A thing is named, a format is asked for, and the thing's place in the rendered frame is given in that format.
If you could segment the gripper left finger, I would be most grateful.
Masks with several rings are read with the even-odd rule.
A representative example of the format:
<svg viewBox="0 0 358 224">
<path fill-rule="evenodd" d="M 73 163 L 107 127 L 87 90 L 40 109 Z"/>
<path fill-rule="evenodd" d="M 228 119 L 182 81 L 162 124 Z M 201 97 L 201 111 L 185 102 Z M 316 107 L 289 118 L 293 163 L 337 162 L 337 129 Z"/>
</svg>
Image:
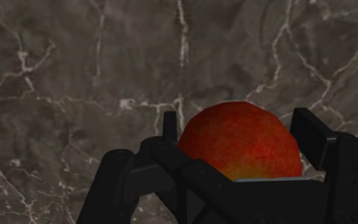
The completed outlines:
<svg viewBox="0 0 358 224">
<path fill-rule="evenodd" d="M 100 162 L 76 224 L 130 224 L 141 196 L 155 193 L 179 224 L 229 224 L 216 202 L 231 181 L 207 162 L 177 147 L 176 112 L 163 115 L 163 134 L 138 153 L 107 152 Z"/>
</svg>

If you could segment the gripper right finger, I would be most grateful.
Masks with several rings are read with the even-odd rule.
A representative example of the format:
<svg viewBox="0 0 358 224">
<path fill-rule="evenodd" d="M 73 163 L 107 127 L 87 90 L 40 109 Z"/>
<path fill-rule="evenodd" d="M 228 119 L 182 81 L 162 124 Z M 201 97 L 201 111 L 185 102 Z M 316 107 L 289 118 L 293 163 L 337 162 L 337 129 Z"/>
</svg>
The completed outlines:
<svg viewBox="0 0 358 224">
<path fill-rule="evenodd" d="M 312 167 L 326 173 L 325 224 L 358 224 L 358 137 L 331 130 L 306 108 L 294 109 L 290 133 Z"/>
</svg>

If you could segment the red apple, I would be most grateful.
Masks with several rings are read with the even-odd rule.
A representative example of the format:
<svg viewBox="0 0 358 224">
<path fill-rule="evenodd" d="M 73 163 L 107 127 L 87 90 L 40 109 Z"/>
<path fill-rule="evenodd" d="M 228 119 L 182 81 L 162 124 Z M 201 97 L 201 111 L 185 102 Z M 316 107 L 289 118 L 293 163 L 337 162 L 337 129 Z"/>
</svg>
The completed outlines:
<svg viewBox="0 0 358 224">
<path fill-rule="evenodd" d="M 178 147 L 231 180 L 302 174 L 293 135 L 274 114 L 244 101 L 203 109 L 187 123 Z"/>
</svg>

